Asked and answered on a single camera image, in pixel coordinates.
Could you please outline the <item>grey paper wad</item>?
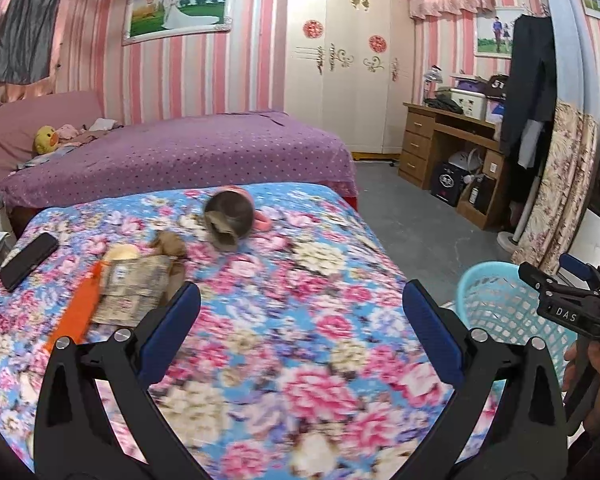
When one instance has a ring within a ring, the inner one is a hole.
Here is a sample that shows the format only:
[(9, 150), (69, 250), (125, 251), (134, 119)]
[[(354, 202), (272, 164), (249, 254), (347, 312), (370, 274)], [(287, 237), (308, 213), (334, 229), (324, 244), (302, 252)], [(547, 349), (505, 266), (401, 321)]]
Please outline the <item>grey paper wad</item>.
[(237, 249), (239, 237), (225, 214), (208, 211), (204, 214), (204, 223), (216, 248), (222, 252), (234, 252)]

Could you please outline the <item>black smartphone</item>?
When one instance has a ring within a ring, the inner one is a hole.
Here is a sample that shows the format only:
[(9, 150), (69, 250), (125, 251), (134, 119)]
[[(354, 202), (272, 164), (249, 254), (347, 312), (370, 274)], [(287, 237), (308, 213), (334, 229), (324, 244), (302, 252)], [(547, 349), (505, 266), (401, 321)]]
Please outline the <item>black smartphone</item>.
[(41, 233), (31, 240), (1, 268), (0, 281), (4, 289), (13, 292), (58, 247), (58, 239), (50, 233)]

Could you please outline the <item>crumpled brown paper ball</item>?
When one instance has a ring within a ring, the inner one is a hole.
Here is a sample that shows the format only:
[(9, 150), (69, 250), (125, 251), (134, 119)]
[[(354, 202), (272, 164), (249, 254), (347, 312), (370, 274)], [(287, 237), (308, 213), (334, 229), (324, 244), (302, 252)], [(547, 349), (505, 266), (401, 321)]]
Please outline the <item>crumpled brown paper ball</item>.
[(149, 243), (155, 255), (168, 256), (172, 260), (171, 273), (182, 272), (187, 259), (184, 240), (172, 231), (159, 231)]

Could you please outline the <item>white wardrobe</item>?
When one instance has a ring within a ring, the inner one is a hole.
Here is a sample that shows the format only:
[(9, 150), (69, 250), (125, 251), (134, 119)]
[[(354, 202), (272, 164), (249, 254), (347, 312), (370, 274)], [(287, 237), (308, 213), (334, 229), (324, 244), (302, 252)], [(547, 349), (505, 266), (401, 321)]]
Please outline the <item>white wardrobe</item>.
[(287, 0), (285, 112), (354, 154), (402, 150), (413, 99), (407, 0)]

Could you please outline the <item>floral blue bed quilt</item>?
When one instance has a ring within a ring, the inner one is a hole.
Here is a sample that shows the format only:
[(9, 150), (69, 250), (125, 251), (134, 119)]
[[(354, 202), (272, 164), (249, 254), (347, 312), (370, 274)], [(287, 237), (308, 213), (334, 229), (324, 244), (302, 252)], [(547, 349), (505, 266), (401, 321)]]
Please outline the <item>floral blue bed quilt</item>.
[(254, 184), (270, 227), (219, 252), (202, 223), (210, 190), (163, 191), (38, 214), (24, 240), (58, 249), (14, 292), (0, 283), (0, 431), (30, 462), (46, 341), (109, 249), (184, 240), (200, 315), (166, 377), (161, 413), (217, 479), (388, 479), (452, 390), (402, 309), (404, 275), (328, 188)]

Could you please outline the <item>grey window curtain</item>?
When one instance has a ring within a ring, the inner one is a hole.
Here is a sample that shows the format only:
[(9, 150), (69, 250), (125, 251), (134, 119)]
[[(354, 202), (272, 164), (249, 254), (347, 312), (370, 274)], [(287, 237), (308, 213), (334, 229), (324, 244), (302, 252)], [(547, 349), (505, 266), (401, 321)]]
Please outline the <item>grey window curtain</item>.
[(50, 76), (60, 0), (10, 0), (0, 21), (0, 84)]

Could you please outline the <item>white storage box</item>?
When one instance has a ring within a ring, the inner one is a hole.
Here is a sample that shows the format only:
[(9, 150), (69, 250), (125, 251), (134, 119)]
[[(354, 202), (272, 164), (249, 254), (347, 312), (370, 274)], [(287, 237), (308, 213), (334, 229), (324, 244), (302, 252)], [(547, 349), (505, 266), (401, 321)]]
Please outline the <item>white storage box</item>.
[(485, 120), (488, 109), (488, 99), (483, 93), (452, 88), (450, 98), (463, 111), (465, 116)]

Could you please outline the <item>light blue laundry basket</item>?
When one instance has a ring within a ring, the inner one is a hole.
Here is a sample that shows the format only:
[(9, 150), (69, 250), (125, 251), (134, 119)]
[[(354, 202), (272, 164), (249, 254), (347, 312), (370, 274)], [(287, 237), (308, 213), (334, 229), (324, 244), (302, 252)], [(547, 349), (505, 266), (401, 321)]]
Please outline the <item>light blue laundry basket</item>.
[(541, 318), (536, 314), (538, 307), (539, 293), (521, 281), (513, 263), (478, 263), (463, 274), (456, 289), (455, 312), (468, 328), (481, 328), (506, 344), (542, 338), (561, 382), (566, 368), (564, 354), (577, 335)]

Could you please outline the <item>black box under desk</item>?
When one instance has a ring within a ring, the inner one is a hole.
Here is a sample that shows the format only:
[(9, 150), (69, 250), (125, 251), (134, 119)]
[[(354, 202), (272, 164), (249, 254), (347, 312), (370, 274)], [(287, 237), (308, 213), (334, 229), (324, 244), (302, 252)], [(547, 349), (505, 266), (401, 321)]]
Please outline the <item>black box under desk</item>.
[(469, 172), (450, 164), (439, 162), (432, 170), (430, 178), (430, 194), (451, 207), (456, 207), (464, 192)]

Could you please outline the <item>camouflage printed paper pack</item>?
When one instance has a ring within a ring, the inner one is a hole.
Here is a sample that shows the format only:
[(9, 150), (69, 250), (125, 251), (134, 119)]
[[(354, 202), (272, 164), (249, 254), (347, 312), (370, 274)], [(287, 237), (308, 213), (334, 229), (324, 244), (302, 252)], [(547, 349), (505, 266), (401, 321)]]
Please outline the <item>camouflage printed paper pack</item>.
[(137, 326), (168, 288), (172, 260), (165, 255), (108, 262), (100, 280), (97, 324)]

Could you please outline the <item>small framed couple photo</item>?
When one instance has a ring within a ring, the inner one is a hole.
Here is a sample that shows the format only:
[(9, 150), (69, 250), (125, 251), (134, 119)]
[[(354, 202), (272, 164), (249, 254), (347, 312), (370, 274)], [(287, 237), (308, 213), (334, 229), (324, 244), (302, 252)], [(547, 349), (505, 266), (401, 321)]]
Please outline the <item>small framed couple photo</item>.
[(519, 6), (497, 6), (493, 11), (480, 13), (475, 21), (475, 55), (510, 58), (515, 22), (527, 13)]

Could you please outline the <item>floral beige curtain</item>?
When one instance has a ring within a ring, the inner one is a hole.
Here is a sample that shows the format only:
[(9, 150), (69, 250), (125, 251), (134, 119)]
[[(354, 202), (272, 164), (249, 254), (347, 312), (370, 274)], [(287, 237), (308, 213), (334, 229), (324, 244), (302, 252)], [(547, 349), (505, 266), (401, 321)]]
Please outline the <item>floral beige curtain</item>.
[(596, 154), (598, 123), (559, 100), (550, 150), (533, 208), (512, 263), (528, 262), (547, 274), (568, 252), (585, 208)]

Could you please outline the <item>yellow duck plush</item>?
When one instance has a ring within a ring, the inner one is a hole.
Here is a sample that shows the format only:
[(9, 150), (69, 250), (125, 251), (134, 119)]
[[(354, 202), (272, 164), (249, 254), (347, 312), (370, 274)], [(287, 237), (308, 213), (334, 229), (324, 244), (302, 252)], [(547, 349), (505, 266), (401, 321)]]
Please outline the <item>yellow duck plush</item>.
[(58, 149), (59, 136), (52, 126), (43, 126), (38, 129), (34, 137), (34, 149), (38, 155), (53, 153)]

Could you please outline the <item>pink metal mug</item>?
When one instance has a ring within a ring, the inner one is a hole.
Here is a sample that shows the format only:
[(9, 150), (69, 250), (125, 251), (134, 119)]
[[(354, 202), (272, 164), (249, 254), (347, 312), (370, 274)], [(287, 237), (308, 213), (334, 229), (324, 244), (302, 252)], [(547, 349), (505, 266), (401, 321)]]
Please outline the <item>pink metal mug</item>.
[(204, 205), (204, 214), (208, 211), (221, 211), (239, 237), (239, 243), (253, 231), (266, 232), (272, 229), (273, 222), (254, 206), (251, 195), (243, 188), (228, 186), (213, 194)]

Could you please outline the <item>framed wedding picture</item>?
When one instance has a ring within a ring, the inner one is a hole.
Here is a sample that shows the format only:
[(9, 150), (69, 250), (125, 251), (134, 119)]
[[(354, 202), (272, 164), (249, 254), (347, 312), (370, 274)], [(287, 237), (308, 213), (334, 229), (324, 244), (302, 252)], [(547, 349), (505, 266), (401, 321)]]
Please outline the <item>framed wedding picture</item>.
[(122, 41), (229, 32), (233, 6), (234, 0), (128, 0)]

